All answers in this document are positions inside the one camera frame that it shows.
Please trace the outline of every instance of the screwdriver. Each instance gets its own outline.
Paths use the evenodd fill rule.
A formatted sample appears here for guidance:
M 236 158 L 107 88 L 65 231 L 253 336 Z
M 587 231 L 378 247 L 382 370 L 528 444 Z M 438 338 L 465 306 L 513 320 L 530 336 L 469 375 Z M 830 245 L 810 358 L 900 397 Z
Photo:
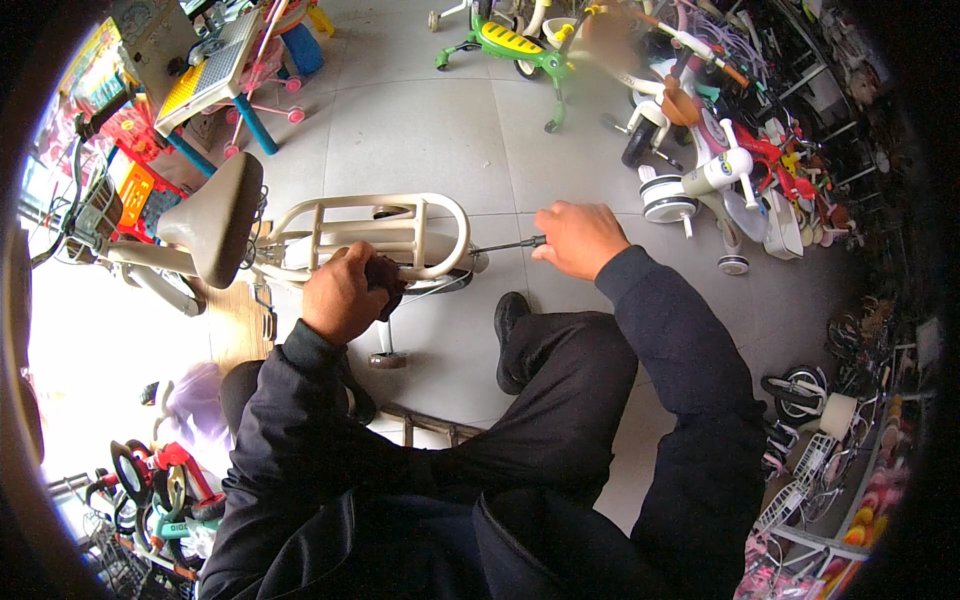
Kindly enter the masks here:
M 493 250 L 506 250 L 508 248 L 536 248 L 537 246 L 542 246 L 546 244 L 545 235 L 535 235 L 529 240 L 523 240 L 522 242 L 515 242 L 514 244 L 504 244 L 503 246 L 490 246 L 489 248 L 477 248 L 476 250 L 471 250 L 471 254 L 479 254 L 480 252 L 490 252 Z

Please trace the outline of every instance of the bicycle seat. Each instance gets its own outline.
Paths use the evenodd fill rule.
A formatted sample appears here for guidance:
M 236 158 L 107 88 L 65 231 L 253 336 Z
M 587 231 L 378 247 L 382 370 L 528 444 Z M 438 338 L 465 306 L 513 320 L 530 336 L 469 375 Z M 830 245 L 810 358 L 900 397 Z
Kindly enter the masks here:
M 247 253 L 262 184 L 259 160 L 232 156 L 196 194 L 160 215 L 156 236 L 186 247 L 200 279 L 226 290 Z
M 526 39 L 521 34 L 515 34 L 502 25 L 497 25 L 493 21 L 487 21 L 480 28 L 480 35 L 494 46 L 500 46 L 507 50 L 514 50 L 524 54 L 539 54 L 543 52 L 537 44 Z

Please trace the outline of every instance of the yellow seat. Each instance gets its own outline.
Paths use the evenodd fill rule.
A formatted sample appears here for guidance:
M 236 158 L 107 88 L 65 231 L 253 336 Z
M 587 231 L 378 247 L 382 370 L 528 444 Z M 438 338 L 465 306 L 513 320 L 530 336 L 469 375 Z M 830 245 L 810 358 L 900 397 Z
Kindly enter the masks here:
M 480 34 L 487 42 L 495 46 L 500 46 L 501 48 L 506 48 L 507 50 L 522 52 L 524 54 L 539 54 L 543 52 L 543 49 L 534 42 L 524 38 L 520 34 L 515 34 L 502 25 L 497 25 L 493 21 L 487 21 L 487 23 L 480 28 Z

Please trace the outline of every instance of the brown saddle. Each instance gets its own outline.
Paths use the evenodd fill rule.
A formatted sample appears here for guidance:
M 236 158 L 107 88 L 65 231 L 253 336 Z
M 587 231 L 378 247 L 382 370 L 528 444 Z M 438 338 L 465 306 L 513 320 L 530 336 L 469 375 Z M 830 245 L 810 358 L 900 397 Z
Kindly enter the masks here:
M 225 290 L 247 252 L 262 184 L 259 160 L 232 156 L 196 194 L 160 216 L 156 235 L 187 248 L 200 279 Z

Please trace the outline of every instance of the blue table leg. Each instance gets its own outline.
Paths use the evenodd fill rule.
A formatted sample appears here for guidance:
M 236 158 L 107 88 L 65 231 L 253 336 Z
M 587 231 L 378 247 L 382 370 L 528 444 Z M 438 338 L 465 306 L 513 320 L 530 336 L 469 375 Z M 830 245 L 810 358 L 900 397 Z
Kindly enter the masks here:
M 173 144 L 174 148 L 181 151 L 184 156 L 189 158 L 190 162 L 207 177 L 213 177 L 213 174 L 217 172 L 217 168 L 213 166 L 209 160 L 197 152 L 193 146 L 186 143 L 186 140 L 177 135 L 176 132 L 170 132 L 170 135 L 167 135 L 167 141 Z
M 268 156 L 275 155 L 276 142 L 270 137 L 267 128 L 263 127 L 263 123 L 260 122 L 260 117 L 256 116 L 256 112 L 253 111 L 250 103 L 247 102 L 247 96 L 240 94 L 233 99 L 233 103 L 237 106 L 237 110 L 240 111 L 240 116 L 242 116 L 243 120 L 250 126 L 253 137 L 256 138 L 256 141 L 260 142 L 260 147 L 263 148 L 263 152 L 267 153 Z

